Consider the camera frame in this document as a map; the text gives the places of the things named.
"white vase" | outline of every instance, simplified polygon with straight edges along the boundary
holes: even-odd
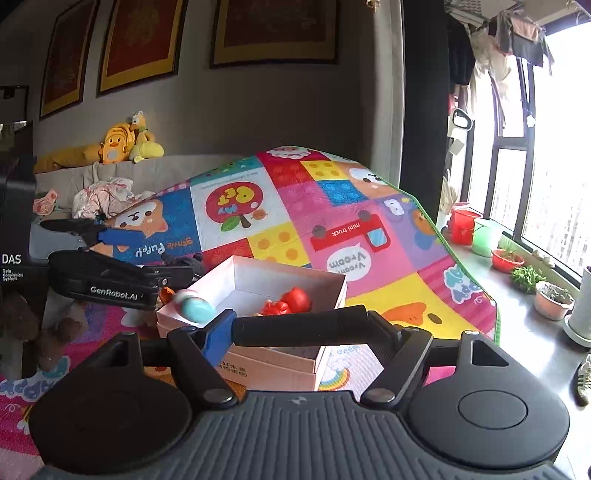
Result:
[[[574,304],[573,313],[567,316],[564,331],[581,345],[591,343],[591,267],[583,270],[583,280],[579,298]]]

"green bucket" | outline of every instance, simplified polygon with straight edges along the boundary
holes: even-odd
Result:
[[[499,246],[503,227],[492,220],[474,220],[472,251],[481,257],[492,257],[492,251]]]

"cartoon dog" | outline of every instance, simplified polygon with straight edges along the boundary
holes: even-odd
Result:
[[[151,237],[155,233],[164,233],[168,231],[168,224],[163,217],[162,202],[157,199],[148,199],[147,201],[134,205],[117,217],[109,219],[106,224],[126,230],[138,230],[144,233],[146,238]],[[125,252],[128,247],[118,246],[120,252]],[[93,247],[93,250],[107,255],[113,256],[113,246],[98,244]]]
[[[339,163],[339,168],[351,180],[351,183],[367,198],[377,199],[397,193],[387,182],[377,176],[371,170],[357,165],[352,168],[351,164]]]

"speech bubble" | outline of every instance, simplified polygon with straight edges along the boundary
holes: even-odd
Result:
[[[347,281],[360,280],[370,268],[371,256],[360,244],[337,250],[326,261],[326,270],[346,275]]]

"pink clothes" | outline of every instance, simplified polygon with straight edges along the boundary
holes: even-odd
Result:
[[[57,197],[57,192],[51,189],[43,198],[37,199],[33,202],[33,213],[41,216],[49,215],[53,212]]]
[[[519,18],[516,15],[511,17],[511,23],[513,24],[513,31],[527,38],[527,40],[537,42],[540,39],[540,28],[535,23]]]
[[[134,195],[131,192],[133,183],[133,180],[120,177],[93,183],[90,187],[76,193],[72,205],[72,217],[94,218],[97,213],[103,212],[107,218],[111,218],[154,195],[154,192],[148,191],[141,195]]]

